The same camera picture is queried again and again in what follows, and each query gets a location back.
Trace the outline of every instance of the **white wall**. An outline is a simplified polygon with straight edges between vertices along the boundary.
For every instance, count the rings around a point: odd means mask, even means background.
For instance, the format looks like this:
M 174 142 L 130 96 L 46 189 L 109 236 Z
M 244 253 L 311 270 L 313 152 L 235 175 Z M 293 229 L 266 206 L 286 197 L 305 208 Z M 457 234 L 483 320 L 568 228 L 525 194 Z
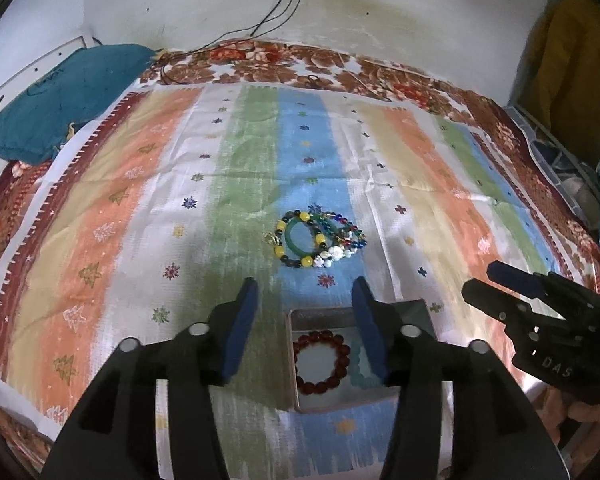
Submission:
M 82 26 L 84 0 L 13 0 L 0 19 L 0 85 Z
M 276 0 L 85 0 L 106 43 L 193 48 L 256 23 Z M 405 62 L 507 103 L 546 0 L 304 0 L 273 36 Z

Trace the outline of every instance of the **floral blanket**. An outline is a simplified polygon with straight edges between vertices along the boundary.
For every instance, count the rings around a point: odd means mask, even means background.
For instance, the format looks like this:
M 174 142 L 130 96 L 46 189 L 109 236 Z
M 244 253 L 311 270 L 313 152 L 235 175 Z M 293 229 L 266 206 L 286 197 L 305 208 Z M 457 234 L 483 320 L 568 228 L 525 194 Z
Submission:
M 262 366 L 285 352 L 285 312 L 349 304 L 366 276 L 382 301 L 423 298 L 439 338 L 486 339 L 510 365 L 500 325 L 462 301 L 465 280 L 499 259 L 600 292 L 600 249 L 515 124 L 409 67 L 253 41 L 165 53 L 81 142 L 0 261 L 0 393 L 51 439 L 120 339 L 170 338 L 254 276 L 240 372 L 212 392 L 232 478 L 377 468 L 395 401 L 293 412 L 284 360 Z M 262 233 L 296 208 L 341 212 L 368 246 L 329 269 L 280 266 Z M 158 404 L 168 478 L 164 392 Z M 34 448 L 19 429 L 4 432 Z

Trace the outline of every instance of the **red snowflake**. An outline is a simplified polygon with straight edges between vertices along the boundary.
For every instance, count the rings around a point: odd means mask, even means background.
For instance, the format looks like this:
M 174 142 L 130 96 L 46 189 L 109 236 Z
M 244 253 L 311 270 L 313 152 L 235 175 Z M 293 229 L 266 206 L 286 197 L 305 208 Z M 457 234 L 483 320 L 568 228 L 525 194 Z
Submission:
M 333 279 L 333 276 L 330 274 L 321 274 L 318 276 L 318 285 L 323 286 L 324 288 L 329 288 L 336 284 L 336 280 Z
M 177 278 L 180 275 L 180 267 L 176 264 L 171 264 L 170 266 L 166 266 L 164 268 L 163 276 L 167 278 L 167 280 L 171 281 L 173 278 Z

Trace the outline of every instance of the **red bead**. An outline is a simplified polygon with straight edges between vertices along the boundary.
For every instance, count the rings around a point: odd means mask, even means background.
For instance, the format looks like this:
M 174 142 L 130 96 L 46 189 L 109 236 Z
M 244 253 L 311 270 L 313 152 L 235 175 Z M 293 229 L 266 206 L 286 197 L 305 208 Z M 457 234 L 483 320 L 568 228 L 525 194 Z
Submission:
M 300 392 L 303 395 L 311 395 L 315 393 L 315 384 L 313 383 L 304 383 L 300 388 Z
M 340 386 L 340 379 L 334 376 L 331 376 L 327 379 L 327 387 L 333 390 Z
M 347 376 L 347 369 L 344 366 L 336 366 L 336 369 L 333 373 L 334 377 L 338 379 L 343 379 Z

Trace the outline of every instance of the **brown cloth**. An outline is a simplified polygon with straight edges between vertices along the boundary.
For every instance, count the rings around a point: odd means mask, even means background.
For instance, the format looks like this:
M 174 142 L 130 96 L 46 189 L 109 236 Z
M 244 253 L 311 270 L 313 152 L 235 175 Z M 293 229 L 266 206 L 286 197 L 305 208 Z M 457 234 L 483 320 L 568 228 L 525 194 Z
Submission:
M 579 160 L 600 160 L 600 4 L 561 0 L 528 46 L 530 78 L 520 104 Z

